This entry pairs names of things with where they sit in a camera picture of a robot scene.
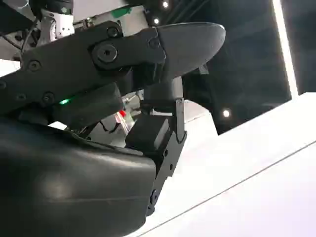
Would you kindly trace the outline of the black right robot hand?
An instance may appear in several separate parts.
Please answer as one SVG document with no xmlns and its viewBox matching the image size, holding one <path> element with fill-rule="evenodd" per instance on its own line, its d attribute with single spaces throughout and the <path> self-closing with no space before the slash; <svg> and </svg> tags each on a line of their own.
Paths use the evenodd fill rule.
<svg viewBox="0 0 316 237">
<path fill-rule="evenodd" d="M 27 51 L 0 79 L 0 234 L 122 237 L 141 228 L 187 132 L 182 85 L 225 28 L 125 36 L 107 21 Z"/>
</svg>

